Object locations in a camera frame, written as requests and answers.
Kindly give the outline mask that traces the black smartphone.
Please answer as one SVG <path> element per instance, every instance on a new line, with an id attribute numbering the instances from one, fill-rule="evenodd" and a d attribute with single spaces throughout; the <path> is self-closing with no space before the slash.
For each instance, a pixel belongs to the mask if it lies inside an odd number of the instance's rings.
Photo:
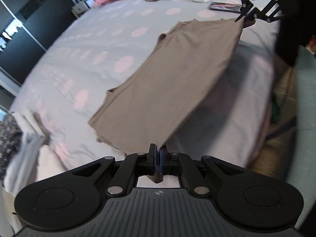
<path id="1" fill-rule="evenodd" d="M 212 11 L 241 13 L 242 6 L 234 3 L 219 3 L 213 2 L 209 5 L 208 9 Z"/>

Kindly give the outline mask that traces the green object on floor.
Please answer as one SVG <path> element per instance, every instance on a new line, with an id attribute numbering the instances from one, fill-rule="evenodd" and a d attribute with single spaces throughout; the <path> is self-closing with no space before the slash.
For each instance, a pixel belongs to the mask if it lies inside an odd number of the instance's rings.
<path id="1" fill-rule="evenodd" d="M 271 95 L 271 123 L 276 124 L 281 118 L 281 108 L 275 94 Z"/>

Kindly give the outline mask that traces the folded white towel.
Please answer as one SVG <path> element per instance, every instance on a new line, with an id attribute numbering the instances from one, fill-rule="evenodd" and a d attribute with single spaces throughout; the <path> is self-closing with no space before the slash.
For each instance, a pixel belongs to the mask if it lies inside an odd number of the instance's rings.
<path id="1" fill-rule="evenodd" d="M 8 164 L 3 184 L 8 193 L 16 196 L 35 180 L 39 149 L 49 142 L 49 133 L 43 127 L 39 114 L 30 109 L 24 108 L 13 116 L 23 134 L 19 151 Z"/>

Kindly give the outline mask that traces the black sliding wardrobe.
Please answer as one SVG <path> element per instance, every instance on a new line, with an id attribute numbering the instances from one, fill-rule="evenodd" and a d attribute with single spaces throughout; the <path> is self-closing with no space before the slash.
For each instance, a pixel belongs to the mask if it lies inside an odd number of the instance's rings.
<path id="1" fill-rule="evenodd" d="M 72 0 L 1 0 L 1 71 L 23 84 L 74 22 Z"/>

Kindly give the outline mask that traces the polka dot bed sheet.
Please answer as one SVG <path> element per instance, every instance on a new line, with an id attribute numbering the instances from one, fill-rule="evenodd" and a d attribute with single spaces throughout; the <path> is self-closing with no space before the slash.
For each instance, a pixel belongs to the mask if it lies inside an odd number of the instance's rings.
<path id="1" fill-rule="evenodd" d="M 48 145 L 66 170 L 104 156 L 123 159 L 119 150 L 96 139 L 89 119 L 106 92 L 122 84 L 153 51 L 161 34 L 178 22 L 235 19 L 185 0 L 116 1 L 90 9 L 48 49 L 20 88 L 12 113 L 27 108 L 39 114 Z M 257 20 L 243 30 L 236 64 L 244 76 L 239 118 L 252 152 L 265 116 L 273 79 L 278 23 Z"/>

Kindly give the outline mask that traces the white bedside table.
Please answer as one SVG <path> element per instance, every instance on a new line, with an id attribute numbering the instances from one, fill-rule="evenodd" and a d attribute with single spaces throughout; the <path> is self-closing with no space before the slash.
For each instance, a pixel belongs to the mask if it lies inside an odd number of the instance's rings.
<path id="1" fill-rule="evenodd" d="M 75 18 L 78 19 L 82 14 L 93 7 L 94 2 L 95 0 L 82 0 L 72 7 L 71 12 Z"/>

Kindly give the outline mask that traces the taupe long sleeve shirt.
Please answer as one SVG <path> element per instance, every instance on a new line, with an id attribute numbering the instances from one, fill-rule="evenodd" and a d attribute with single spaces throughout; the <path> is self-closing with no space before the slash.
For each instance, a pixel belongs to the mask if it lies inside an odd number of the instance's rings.
<path id="1" fill-rule="evenodd" d="M 96 139 L 129 155 L 150 144 L 244 166 L 253 140 L 239 118 L 242 20 L 177 23 L 89 120 Z"/>

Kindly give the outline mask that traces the dark floral folded garment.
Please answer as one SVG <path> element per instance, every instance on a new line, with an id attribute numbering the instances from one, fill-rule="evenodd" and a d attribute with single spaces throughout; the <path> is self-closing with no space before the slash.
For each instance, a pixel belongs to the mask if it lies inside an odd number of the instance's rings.
<path id="1" fill-rule="evenodd" d="M 20 150 L 23 132 L 15 117 L 8 113 L 1 121 L 1 181 L 4 180 L 8 165 Z"/>

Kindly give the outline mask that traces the light blue upholstered chair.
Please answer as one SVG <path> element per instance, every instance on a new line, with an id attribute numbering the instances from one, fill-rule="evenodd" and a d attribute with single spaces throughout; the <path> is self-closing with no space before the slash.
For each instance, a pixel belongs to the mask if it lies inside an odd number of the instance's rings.
<path id="1" fill-rule="evenodd" d="M 296 223 L 299 228 L 315 204 L 315 57 L 301 47 L 296 64 L 297 139 L 287 182 L 304 199 L 304 208 Z"/>

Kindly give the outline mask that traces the folded white sweatshirt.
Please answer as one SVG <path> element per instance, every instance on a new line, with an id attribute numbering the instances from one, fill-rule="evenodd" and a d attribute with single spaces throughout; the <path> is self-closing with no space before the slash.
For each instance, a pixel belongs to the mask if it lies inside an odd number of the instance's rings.
<path id="1" fill-rule="evenodd" d="M 58 174 L 64 173 L 66 168 L 59 157 L 48 145 L 43 145 L 39 150 L 36 181 L 41 181 Z"/>

